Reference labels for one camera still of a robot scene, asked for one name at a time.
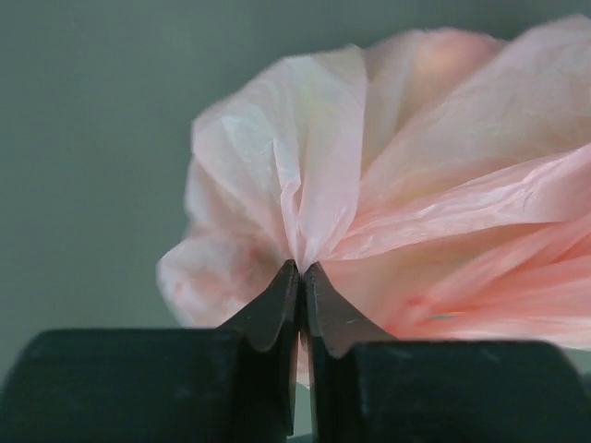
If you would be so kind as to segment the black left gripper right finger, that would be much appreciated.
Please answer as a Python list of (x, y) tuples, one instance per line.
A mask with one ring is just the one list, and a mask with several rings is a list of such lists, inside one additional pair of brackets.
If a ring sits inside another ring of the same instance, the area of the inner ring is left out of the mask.
[(400, 341), (303, 276), (318, 442), (586, 442), (590, 388), (543, 341)]

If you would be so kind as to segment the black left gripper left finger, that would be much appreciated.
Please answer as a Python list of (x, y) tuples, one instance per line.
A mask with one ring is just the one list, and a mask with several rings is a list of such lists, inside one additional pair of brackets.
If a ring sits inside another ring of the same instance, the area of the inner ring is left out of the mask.
[(54, 329), (1, 389), (5, 442), (284, 442), (294, 432), (299, 274), (215, 329)]

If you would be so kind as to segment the pink plastic bag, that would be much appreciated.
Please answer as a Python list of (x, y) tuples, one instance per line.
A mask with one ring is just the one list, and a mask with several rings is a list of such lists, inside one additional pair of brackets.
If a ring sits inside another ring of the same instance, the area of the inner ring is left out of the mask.
[(192, 125), (167, 304), (216, 327), (283, 263), (402, 339), (590, 346), (590, 20), (286, 57)]

